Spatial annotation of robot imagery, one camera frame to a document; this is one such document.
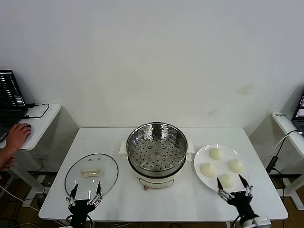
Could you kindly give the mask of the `person's left hand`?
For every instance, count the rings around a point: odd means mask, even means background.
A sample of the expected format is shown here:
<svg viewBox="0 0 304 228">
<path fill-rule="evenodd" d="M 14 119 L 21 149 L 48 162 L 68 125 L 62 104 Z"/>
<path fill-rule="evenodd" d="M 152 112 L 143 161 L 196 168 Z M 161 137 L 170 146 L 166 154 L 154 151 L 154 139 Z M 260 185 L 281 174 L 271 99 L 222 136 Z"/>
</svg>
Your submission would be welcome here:
<svg viewBox="0 0 304 228">
<path fill-rule="evenodd" d="M 7 161 L 0 162 L 0 171 L 7 171 L 9 168 L 15 166 L 15 156 L 10 157 Z"/>
</svg>

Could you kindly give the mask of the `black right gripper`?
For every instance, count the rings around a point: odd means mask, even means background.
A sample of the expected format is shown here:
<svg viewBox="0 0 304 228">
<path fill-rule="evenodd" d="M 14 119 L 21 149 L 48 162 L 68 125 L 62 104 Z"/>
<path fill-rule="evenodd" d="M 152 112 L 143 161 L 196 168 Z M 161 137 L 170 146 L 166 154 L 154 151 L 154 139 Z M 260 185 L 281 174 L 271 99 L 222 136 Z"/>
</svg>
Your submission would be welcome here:
<svg viewBox="0 0 304 228">
<path fill-rule="evenodd" d="M 223 189 L 219 178 L 217 178 L 218 195 L 224 201 L 227 201 L 229 205 L 236 207 L 240 216 L 240 221 L 247 221 L 250 219 L 257 218 L 258 215 L 254 213 L 250 206 L 250 202 L 252 200 L 253 186 L 249 185 L 247 180 L 243 178 L 240 174 L 238 176 L 245 188 L 245 191 L 229 193 L 228 191 Z"/>
</svg>

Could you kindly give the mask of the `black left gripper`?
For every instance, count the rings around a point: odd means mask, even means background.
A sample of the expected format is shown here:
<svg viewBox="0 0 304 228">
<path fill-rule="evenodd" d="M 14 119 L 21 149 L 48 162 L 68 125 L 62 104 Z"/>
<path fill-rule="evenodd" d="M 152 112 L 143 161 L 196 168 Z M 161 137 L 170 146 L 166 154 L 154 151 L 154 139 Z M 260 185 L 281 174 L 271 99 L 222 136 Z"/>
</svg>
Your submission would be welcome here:
<svg viewBox="0 0 304 228">
<path fill-rule="evenodd" d="M 75 200 L 77 189 L 78 183 L 71 190 L 70 194 L 66 197 L 66 201 L 69 206 L 69 211 L 71 212 L 71 215 L 68 216 L 68 219 L 71 219 L 70 226 L 73 228 L 85 228 L 86 220 L 89 219 L 90 227 L 92 228 L 93 220 L 88 214 L 94 211 L 96 206 L 98 206 L 103 199 L 101 182 L 99 182 L 97 185 L 96 195 L 90 200 Z"/>
</svg>

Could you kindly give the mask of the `person's right hand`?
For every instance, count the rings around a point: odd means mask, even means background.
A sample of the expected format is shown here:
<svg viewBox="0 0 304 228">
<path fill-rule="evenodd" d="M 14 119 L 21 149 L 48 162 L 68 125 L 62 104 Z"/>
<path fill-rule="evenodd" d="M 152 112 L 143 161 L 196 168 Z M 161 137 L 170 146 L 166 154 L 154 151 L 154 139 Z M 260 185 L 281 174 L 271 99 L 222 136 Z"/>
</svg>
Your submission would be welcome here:
<svg viewBox="0 0 304 228">
<path fill-rule="evenodd" d="M 10 153 L 14 153 L 19 150 L 27 137 L 31 134 L 31 127 L 28 123 L 18 123 L 14 125 L 6 138 L 5 149 Z"/>
</svg>

